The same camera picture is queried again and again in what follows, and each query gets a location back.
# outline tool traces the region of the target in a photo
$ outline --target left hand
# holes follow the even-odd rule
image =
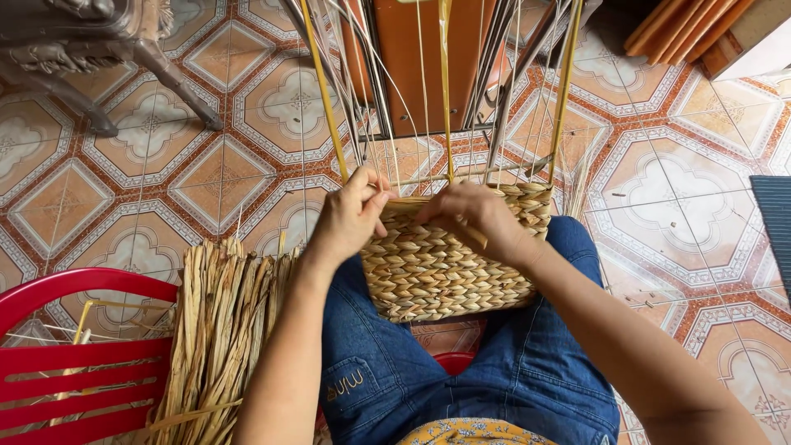
[[[381,237],[387,235],[379,215],[395,197],[387,178],[378,177],[370,167],[357,168],[343,188],[327,194],[305,254],[337,268],[359,252],[374,231]]]

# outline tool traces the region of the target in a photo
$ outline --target denim pocket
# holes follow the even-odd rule
[[[332,417],[368,400],[379,390],[367,362],[350,357],[321,373],[319,398],[325,407],[324,415]]]

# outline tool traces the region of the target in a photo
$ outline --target stack of orange boards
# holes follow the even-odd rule
[[[733,25],[754,0],[662,0],[632,32],[627,55],[648,64],[692,62]]]

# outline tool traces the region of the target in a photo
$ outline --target woven basket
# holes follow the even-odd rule
[[[547,236],[548,184],[490,187],[533,236]],[[381,317],[395,323],[439,320],[528,304],[533,285],[515,269],[481,257],[439,227],[414,225],[414,212],[403,206],[386,205],[381,218],[388,236],[372,239],[360,252]]]

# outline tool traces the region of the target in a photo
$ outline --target jeans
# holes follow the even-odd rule
[[[585,228],[552,218],[547,241],[601,286]],[[319,402],[334,445],[397,443],[412,429],[453,417],[505,420],[561,445],[615,445],[612,388],[542,296],[494,311],[470,366],[445,370],[411,335],[409,323],[379,318],[359,256],[335,274],[324,309]]]

